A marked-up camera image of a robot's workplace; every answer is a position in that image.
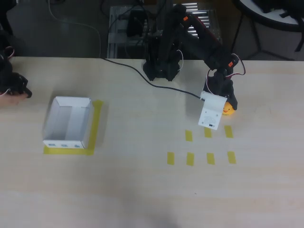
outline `chair leg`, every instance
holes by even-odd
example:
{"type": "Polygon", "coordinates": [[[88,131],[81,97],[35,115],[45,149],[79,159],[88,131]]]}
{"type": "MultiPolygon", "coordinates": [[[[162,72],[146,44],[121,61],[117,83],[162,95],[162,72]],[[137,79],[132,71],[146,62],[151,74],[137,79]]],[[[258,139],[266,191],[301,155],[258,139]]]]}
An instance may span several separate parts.
{"type": "Polygon", "coordinates": [[[253,36],[254,36],[255,41],[256,41],[257,49],[258,49],[258,51],[261,51],[262,50],[262,45],[261,45],[260,37],[258,36],[258,33],[257,33],[256,24],[253,20],[250,20],[250,25],[251,25],[253,36]]]}
{"type": "Polygon", "coordinates": [[[234,35],[233,43],[232,43],[232,46],[231,46],[231,53],[233,53],[234,46],[236,45],[236,41],[237,41],[237,38],[238,38],[238,33],[239,33],[240,28],[241,28],[243,18],[244,18],[244,14],[242,13],[242,15],[239,19],[239,22],[238,22],[237,31],[234,35]]]}

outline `yellow tape marker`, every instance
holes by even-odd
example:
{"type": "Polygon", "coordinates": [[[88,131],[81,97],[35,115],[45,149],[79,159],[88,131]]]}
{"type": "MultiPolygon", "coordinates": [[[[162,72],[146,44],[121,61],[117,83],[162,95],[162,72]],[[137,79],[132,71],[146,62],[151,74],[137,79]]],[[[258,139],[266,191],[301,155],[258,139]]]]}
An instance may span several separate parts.
{"type": "Polygon", "coordinates": [[[173,152],[167,153],[167,164],[174,165],[174,153],[173,152]]]}
{"type": "Polygon", "coordinates": [[[215,165],[214,154],[207,153],[207,163],[210,165],[215,165]]]}
{"type": "Polygon", "coordinates": [[[228,161],[229,161],[230,164],[236,164],[237,163],[236,156],[235,156],[233,151],[228,151],[227,155],[228,155],[228,161]]]}
{"type": "Polygon", "coordinates": [[[186,130],[186,141],[192,142],[192,131],[186,130]]]}
{"type": "Polygon", "coordinates": [[[232,128],[229,125],[226,125],[225,127],[225,133],[227,138],[233,138],[232,128]]]}
{"type": "Polygon", "coordinates": [[[212,133],[211,133],[211,129],[205,127],[205,137],[206,138],[212,138],[212,133]]]}
{"type": "Polygon", "coordinates": [[[100,100],[93,101],[94,114],[91,127],[90,139],[87,149],[63,149],[63,148],[49,148],[44,147],[44,154],[73,154],[73,155],[93,155],[95,149],[95,142],[98,131],[99,116],[103,102],[100,100]]]}
{"type": "Polygon", "coordinates": [[[194,166],[194,154],[193,153],[187,153],[187,162],[186,162],[187,165],[190,165],[190,166],[194,166]]]}

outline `white paper box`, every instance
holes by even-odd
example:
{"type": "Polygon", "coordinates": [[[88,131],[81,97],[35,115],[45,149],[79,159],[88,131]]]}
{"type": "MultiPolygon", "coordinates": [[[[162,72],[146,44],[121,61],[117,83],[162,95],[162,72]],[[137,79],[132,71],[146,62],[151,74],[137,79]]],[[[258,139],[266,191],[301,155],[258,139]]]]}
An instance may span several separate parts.
{"type": "Polygon", "coordinates": [[[90,98],[55,97],[47,117],[43,143],[50,148],[87,148],[93,113],[90,98]]]}

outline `wire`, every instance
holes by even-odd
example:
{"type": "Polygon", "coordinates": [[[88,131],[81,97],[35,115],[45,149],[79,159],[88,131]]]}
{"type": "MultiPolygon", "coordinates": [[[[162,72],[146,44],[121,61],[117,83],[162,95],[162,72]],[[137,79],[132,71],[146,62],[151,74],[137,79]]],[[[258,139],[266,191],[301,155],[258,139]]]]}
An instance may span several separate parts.
{"type": "Polygon", "coordinates": [[[7,50],[8,48],[12,48],[13,49],[13,53],[8,57],[8,59],[11,59],[14,56],[14,54],[15,54],[15,49],[12,46],[8,46],[8,47],[5,48],[5,50],[7,50]]]}
{"type": "Polygon", "coordinates": [[[179,51],[179,52],[181,53],[182,64],[181,64],[181,68],[179,69],[179,70],[181,70],[181,69],[182,69],[182,66],[184,65],[184,55],[182,54],[182,51],[181,51],[181,50],[178,49],[177,51],[179,51]]]}
{"type": "Polygon", "coordinates": [[[5,93],[1,94],[0,97],[1,97],[1,96],[4,96],[9,90],[10,90],[10,89],[7,89],[7,91],[6,91],[5,93]]]}
{"type": "Polygon", "coordinates": [[[81,25],[81,26],[89,27],[89,28],[91,28],[91,29],[93,29],[93,30],[96,31],[96,33],[98,34],[98,38],[99,38],[99,54],[98,54],[98,58],[100,58],[100,57],[101,57],[101,36],[100,36],[100,32],[99,32],[96,28],[94,28],[93,26],[90,26],[90,25],[86,25],[86,24],[82,24],[82,23],[77,23],[77,22],[70,22],[70,21],[60,20],[60,19],[56,18],[56,17],[54,16],[54,14],[52,13],[52,10],[51,10],[51,3],[50,3],[50,2],[51,2],[51,0],[48,0],[48,10],[49,10],[49,13],[51,14],[51,16],[52,16],[55,20],[57,20],[57,21],[59,21],[59,22],[67,23],[67,24],[81,25]]]}
{"type": "Polygon", "coordinates": [[[109,39],[109,34],[110,34],[110,31],[111,31],[111,28],[113,26],[113,24],[118,20],[120,19],[121,16],[123,16],[124,14],[126,14],[127,12],[130,12],[134,7],[136,7],[137,5],[134,5],[132,6],[131,8],[129,8],[126,12],[120,14],[110,25],[109,29],[108,29],[108,36],[107,36],[107,40],[109,39]]]}
{"type": "Polygon", "coordinates": [[[153,87],[156,87],[156,88],[162,88],[162,89],[171,89],[171,90],[175,90],[175,91],[179,91],[179,92],[182,92],[182,93],[185,93],[185,94],[189,94],[189,95],[192,95],[198,99],[200,99],[199,96],[193,94],[193,93],[190,93],[190,92],[187,92],[187,91],[184,91],[184,90],[180,90],[180,89],[176,89],[176,88],[171,88],[171,87],[165,87],[165,86],[158,86],[158,85],[153,85],[152,83],[150,83],[143,75],[141,72],[139,72],[136,68],[134,68],[133,66],[130,66],[130,65],[127,65],[127,64],[123,64],[123,63],[117,63],[117,62],[114,62],[114,61],[111,61],[109,59],[106,59],[106,58],[101,58],[105,61],[108,61],[110,63],[114,63],[114,64],[117,64],[117,65],[121,65],[121,66],[125,66],[125,67],[129,67],[133,70],[135,70],[149,85],[153,86],[153,87]]]}
{"type": "Polygon", "coordinates": [[[158,15],[161,13],[161,11],[162,11],[162,9],[165,7],[166,3],[167,3],[167,0],[164,0],[164,3],[163,3],[163,5],[161,6],[160,10],[156,13],[156,18],[157,18],[158,15]]]}
{"type": "Polygon", "coordinates": [[[211,92],[211,90],[209,89],[209,86],[208,86],[208,77],[209,77],[209,72],[210,72],[210,71],[211,71],[211,70],[209,70],[208,73],[206,74],[206,86],[207,86],[207,89],[209,90],[209,92],[210,92],[211,94],[214,95],[214,93],[211,92]]]}
{"type": "MultiPolygon", "coordinates": [[[[243,61],[238,57],[238,59],[239,59],[239,61],[242,63],[242,66],[243,66],[243,69],[244,69],[244,73],[234,73],[234,74],[231,74],[231,75],[228,75],[228,76],[226,76],[226,78],[231,78],[233,75],[245,75],[246,74],[246,68],[245,68],[245,65],[244,65],[244,63],[243,63],[243,61]]],[[[206,74],[206,86],[207,86],[207,89],[209,90],[209,92],[211,93],[211,94],[213,94],[212,92],[211,92],[211,90],[209,89],[209,87],[208,87],[208,77],[209,77],[209,73],[210,73],[210,71],[211,70],[209,70],[208,72],[207,72],[207,74],[206,74]]]]}
{"type": "Polygon", "coordinates": [[[244,65],[243,61],[238,57],[237,54],[233,54],[233,55],[236,56],[239,59],[239,61],[242,63],[243,69],[244,69],[244,73],[242,73],[242,74],[241,73],[233,73],[231,75],[226,76],[226,77],[229,77],[229,78],[231,78],[233,75],[245,75],[246,74],[246,68],[245,68],[245,65],[244,65]]]}
{"type": "Polygon", "coordinates": [[[109,19],[110,16],[107,15],[107,14],[104,12],[104,9],[103,9],[103,4],[104,4],[104,2],[105,2],[105,0],[101,0],[101,3],[100,3],[100,5],[99,5],[99,9],[100,9],[101,13],[102,13],[106,18],[109,19]]]}

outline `black cable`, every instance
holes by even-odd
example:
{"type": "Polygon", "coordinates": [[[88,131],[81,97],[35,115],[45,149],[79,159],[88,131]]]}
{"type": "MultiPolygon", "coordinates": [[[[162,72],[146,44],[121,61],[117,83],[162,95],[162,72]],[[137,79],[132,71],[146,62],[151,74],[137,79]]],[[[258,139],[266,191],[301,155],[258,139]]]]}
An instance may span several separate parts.
{"type": "Polygon", "coordinates": [[[105,2],[105,0],[101,0],[101,3],[100,3],[100,5],[99,5],[99,9],[100,9],[101,13],[102,13],[106,18],[109,19],[110,16],[107,15],[107,14],[104,12],[104,9],[103,9],[104,2],[105,2]]]}
{"type": "Polygon", "coordinates": [[[156,18],[158,17],[158,15],[161,13],[162,9],[165,7],[167,3],[167,0],[165,0],[165,2],[163,3],[163,5],[161,6],[160,10],[156,13],[156,18]]]}
{"type": "Polygon", "coordinates": [[[187,92],[187,91],[184,91],[184,90],[180,90],[180,89],[176,89],[176,88],[172,88],[172,87],[165,87],[165,86],[158,86],[158,85],[153,85],[152,83],[150,83],[142,74],[141,72],[139,72],[136,68],[134,68],[133,66],[130,66],[130,65],[127,65],[127,64],[123,64],[123,63],[117,63],[117,62],[114,62],[114,61],[111,61],[109,59],[106,59],[106,58],[101,58],[105,61],[108,61],[110,63],[114,63],[114,64],[117,64],[117,65],[122,65],[122,66],[125,66],[125,67],[129,67],[133,70],[135,70],[149,85],[153,86],[153,87],[156,87],[156,88],[162,88],[162,89],[171,89],[171,90],[175,90],[175,91],[179,91],[179,92],[182,92],[182,93],[185,93],[185,94],[189,94],[189,95],[192,95],[196,98],[198,98],[200,100],[200,97],[193,94],[193,93],[190,93],[190,92],[187,92]]]}
{"type": "Polygon", "coordinates": [[[136,6],[137,6],[137,5],[132,6],[132,7],[131,7],[130,9],[128,9],[126,12],[120,14],[120,15],[112,22],[112,24],[110,25],[109,30],[108,30],[107,40],[109,39],[109,34],[110,34],[110,31],[111,31],[111,28],[112,28],[113,24],[114,24],[118,19],[120,19],[121,16],[123,16],[123,15],[126,14],[127,12],[130,12],[130,11],[131,11],[134,7],[136,7],[136,6]]]}

